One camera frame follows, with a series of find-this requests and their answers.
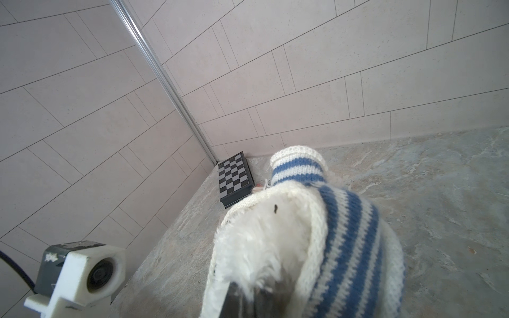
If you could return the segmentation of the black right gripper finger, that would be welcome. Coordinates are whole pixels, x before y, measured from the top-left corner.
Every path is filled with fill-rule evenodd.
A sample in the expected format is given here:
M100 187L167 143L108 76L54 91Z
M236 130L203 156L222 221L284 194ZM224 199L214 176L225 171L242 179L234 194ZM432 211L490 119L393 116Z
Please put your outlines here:
M239 284L231 282L219 317L283 317L294 292L294 283L269 280L249 291L252 298Z

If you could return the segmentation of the white fluffy teddy bear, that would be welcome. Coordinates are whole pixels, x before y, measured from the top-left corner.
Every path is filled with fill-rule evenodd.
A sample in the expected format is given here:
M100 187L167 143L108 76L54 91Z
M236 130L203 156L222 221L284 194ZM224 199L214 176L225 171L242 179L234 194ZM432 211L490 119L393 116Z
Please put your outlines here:
M220 229L213 273L228 289L239 284L246 294L269 280L291 280L296 289L308 258L311 215L300 200L274 194L241 209Z

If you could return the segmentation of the blue white striped knit sweater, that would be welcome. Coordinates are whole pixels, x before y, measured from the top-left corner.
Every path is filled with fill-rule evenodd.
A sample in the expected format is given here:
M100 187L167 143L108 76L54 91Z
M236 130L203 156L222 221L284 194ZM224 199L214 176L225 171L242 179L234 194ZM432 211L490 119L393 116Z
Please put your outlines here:
M200 315L219 317L227 287L213 273L220 229L241 209L286 194L311 215L308 258L283 317L397 317L405 280L402 246L370 201L328 182L323 156L305 146L270 159L270 185L239 201L216 230Z

